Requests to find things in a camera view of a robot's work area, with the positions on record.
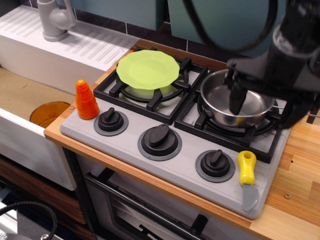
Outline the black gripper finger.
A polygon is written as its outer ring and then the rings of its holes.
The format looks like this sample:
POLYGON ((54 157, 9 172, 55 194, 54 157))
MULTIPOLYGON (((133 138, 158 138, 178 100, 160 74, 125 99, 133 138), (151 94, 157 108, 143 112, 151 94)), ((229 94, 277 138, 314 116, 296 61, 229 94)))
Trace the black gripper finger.
POLYGON ((247 97, 248 90, 238 81, 233 81, 229 95, 229 110, 238 115, 247 97))
POLYGON ((313 107, 313 97, 286 97, 286 105, 281 114, 281 128, 289 129, 298 123, 313 107))

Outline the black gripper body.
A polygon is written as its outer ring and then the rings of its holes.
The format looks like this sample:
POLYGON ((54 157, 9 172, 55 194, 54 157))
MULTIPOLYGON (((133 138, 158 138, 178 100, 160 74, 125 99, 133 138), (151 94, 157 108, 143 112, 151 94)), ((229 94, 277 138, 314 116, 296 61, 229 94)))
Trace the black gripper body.
POLYGON ((238 81, 247 91, 276 98, 312 97, 320 102, 320 77, 309 67, 309 61, 286 57, 259 56, 232 58, 227 62, 231 87, 238 81))

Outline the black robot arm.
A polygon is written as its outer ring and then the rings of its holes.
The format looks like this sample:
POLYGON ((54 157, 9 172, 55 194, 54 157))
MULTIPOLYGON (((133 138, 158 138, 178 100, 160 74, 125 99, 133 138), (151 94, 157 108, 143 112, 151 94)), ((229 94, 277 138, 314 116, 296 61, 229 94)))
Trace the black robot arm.
POLYGON ((227 62, 229 109, 238 114, 247 91, 286 101, 279 126, 291 128, 320 103, 320 78, 312 61, 320 54, 320 2, 291 0, 273 32, 269 50, 227 62))

